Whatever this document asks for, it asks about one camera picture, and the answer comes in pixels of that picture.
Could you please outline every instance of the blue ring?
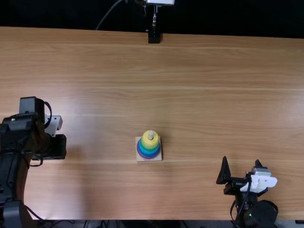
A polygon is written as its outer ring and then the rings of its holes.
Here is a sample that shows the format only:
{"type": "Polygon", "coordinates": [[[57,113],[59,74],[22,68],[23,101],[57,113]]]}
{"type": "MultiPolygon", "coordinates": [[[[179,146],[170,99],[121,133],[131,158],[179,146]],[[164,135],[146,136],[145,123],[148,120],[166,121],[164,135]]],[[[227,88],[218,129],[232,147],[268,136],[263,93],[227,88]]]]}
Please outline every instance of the blue ring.
{"type": "Polygon", "coordinates": [[[145,146],[142,144],[142,141],[140,140],[139,142],[139,148],[141,149],[142,153],[150,156],[151,154],[154,154],[158,151],[160,144],[158,144],[154,149],[147,149],[145,146]]]}
{"type": "Polygon", "coordinates": [[[159,146],[158,150],[155,153],[153,153],[153,154],[145,154],[144,152],[141,151],[141,149],[140,149],[140,143],[139,142],[140,142],[140,140],[138,141],[137,146],[136,146],[137,152],[139,153],[139,155],[141,157],[143,157],[145,159],[155,158],[160,153],[160,151],[161,151],[161,147],[159,146]]]}

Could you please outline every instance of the black cable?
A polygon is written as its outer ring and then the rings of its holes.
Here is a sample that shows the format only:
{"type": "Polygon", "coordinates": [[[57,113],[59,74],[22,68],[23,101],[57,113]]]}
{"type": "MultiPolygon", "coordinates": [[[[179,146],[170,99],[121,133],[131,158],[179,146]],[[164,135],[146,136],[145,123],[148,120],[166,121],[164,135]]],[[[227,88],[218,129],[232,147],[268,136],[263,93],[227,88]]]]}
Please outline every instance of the black cable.
{"type": "Polygon", "coordinates": [[[29,208],[27,205],[25,205],[26,209],[33,215],[35,216],[36,218],[38,218],[40,221],[44,221],[43,218],[39,217],[35,212],[32,211],[31,208],[29,208]]]}
{"type": "Polygon", "coordinates": [[[186,228],[189,228],[188,225],[187,225],[187,223],[186,223],[184,220],[182,220],[181,222],[184,224],[184,226],[185,226],[186,228]]]}
{"type": "Polygon", "coordinates": [[[48,102],[45,101],[44,104],[48,107],[49,113],[50,113],[50,116],[49,116],[47,122],[44,124],[44,128],[47,128],[52,120],[52,108],[48,102]]]}
{"type": "MultiPolygon", "coordinates": [[[[84,228],[86,227],[87,220],[85,221],[84,228]]],[[[51,228],[51,227],[50,227],[51,228]]]]}
{"type": "Polygon", "coordinates": [[[49,228],[54,227],[55,225],[57,225],[60,222],[69,222],[71,224],[75,224],[75,220],[71,220],[71,221],[70,220],[60,220],[60,221],[54,222],[49,228]]]}
{"type": "Polygon", "coordinates": [[[234,219],[233,219],[233,217],[232,217],[232,211],[233,211],[233,208],[234,208],[234,206],[235,206],[235,204],[236,204],[236,201],[234,200],[233,201],[233,203],[232,203],[232,205],[231,205],[231,208],[230,208],[230,216],[231,216],[231,223],[234,225],[234,223],[235,223],[235,221],[234,221],[234,219]]]}
{"type": "Polygon", "coordinates": [[[236,217],[236,220],[235,220],[235,222],[234,222],[233,228],[237,227],[239,216],[240,216],[241,213],[242,213],[244,204],[246,203],[247,197],[248,197],[249,192],[250,192],[250,187],[251,187],[251,179],[249,178],[249,179],[248,179],[248,189],[247,189],[246,195],[245,195],[245,197],[244,197],[243,203],[242,203],[242,205],[241,205],[241,207],[240,207],[240,209],[239,209],[239,211],[238,211],[238,213],[237,213],[237,217],[236,217]]]}
{"type": "Polygon", "coordinates": [[[39,165],[30,165],[30,167],[39,167],[43,164],[43,155],[40,154],[40,164],[39,165]]]}
{"type": "Polygon", "coordinates": [[[107,13],[103,16],[103,18],[101,18],[100,22],[98,23],[97,27],[95,28],[95,30],[99,30],[99,27],[101,26],[101,24],[103,23],[103,21],[105,20],[105,18],[109,15],[109,13],[115,8],[115,6],[117,6],[117,4],[119,2],[121,2],[123,0],[118,0],[116,3],[114,3],[114,5],[107,11],[107,13]]]}

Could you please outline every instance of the wooden base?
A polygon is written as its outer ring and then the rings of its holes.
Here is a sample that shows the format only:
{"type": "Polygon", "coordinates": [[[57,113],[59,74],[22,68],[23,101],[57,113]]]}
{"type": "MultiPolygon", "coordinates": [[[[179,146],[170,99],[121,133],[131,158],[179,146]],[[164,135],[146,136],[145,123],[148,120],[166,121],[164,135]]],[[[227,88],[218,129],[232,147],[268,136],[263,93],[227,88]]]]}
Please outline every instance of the wooden base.
{"type": "Polygon", "coordinates": [[[159,140],[160,140],[160,147],[161,147],[161,151],[160,153],[155,157],[155,158],[152,158],[152,159],[145,159],[143,158],[138,152],[137,152],[137,143],[138,141],[140,141],[141,137],[135,137],[135,151],[136,151],[136,160],[138,162],[150,162],[150,161],[161,161],[162,160],[162,142],[161,142],[161,137],[159,137],[159,140]]]}

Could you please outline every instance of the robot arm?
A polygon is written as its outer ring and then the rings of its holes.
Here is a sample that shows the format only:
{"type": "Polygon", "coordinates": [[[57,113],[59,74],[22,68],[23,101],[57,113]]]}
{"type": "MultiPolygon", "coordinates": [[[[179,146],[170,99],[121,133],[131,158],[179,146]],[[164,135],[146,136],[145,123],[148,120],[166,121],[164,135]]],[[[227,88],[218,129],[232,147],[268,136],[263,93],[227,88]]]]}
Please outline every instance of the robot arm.
{"type": "Polygon", "coordinates": [[[225,184],[224,194],[234,195],[237,207],[237,217],[233,220],[234,228],[273,228],[278,215],[277,206],[268,200],[258,201],[257,198],[268,191],[268,187],[274,187],[277,183],[275,177],[267,167],[262,166],[256,160],[251,172],[247,172],[244,178],[231,177],[227,158],[223,158],[217,184],[225,184]]]}
{"type": "Polygon", "coordinates": [[[20,99],[19,113],[0,124],[0,221],[6,228],[35,228],[36,223],[23,204],[24,187],[31,159],[65,159],[67,139],[56,135],[62,119],[46,117],[36,97],[20,99]]]}

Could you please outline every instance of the white bracket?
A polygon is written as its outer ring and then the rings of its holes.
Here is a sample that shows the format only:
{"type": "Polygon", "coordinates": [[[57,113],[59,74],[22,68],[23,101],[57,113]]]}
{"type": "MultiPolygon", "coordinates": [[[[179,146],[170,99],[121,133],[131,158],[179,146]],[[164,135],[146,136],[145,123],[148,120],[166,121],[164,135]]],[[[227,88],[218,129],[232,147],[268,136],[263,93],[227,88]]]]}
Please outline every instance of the white bracket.
{"type": "MultiPolygon", "coordinates": [[[[45,115],[45,122],[48,122],[50,116],[45,115]]],[[[50,136],[55,137],[56,132],[61,129],[62,126],[62,118],[60,115],[53,115],[49,126],[45,129],[45,133],[48,133],[50,136]]]]}
{"type": "MultiPolygon", "coordinates": [[[[277,178],[269,176],[251,175],[250,191],[260,193],[266,188],[272,188],[276,185],[277,178]]],[[[242,187],[241,191],[247,191],[249,183],[242,187]]]]}

